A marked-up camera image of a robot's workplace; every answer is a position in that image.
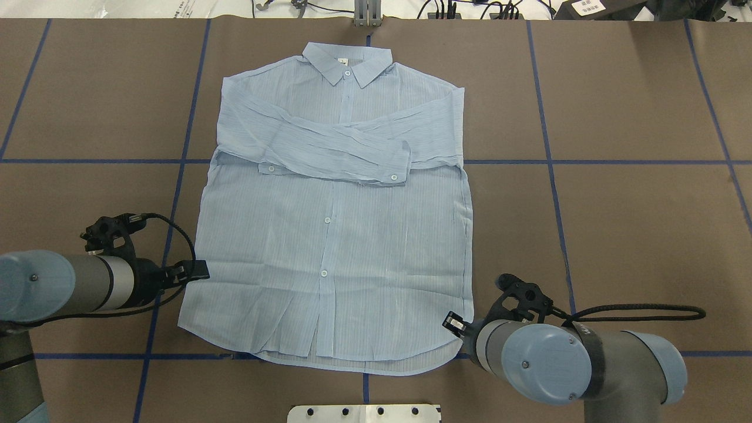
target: metal bracket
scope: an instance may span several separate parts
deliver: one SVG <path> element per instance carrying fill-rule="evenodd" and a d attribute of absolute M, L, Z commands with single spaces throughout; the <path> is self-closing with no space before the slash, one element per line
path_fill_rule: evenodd
<path fill-rule="evenodd" d="M 381 0 L 355 0 L 355 26 L 381 26 Z"/>

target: light blue shirt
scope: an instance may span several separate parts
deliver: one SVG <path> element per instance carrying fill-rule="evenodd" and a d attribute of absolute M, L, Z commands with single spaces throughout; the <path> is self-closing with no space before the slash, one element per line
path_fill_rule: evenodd
<path fill-rule="evenodd" d="M 410 375 L 472 319 L 464 89 L 390 50 L 309 43 L 224 79 L 179 326 L 282 364 Z"/>

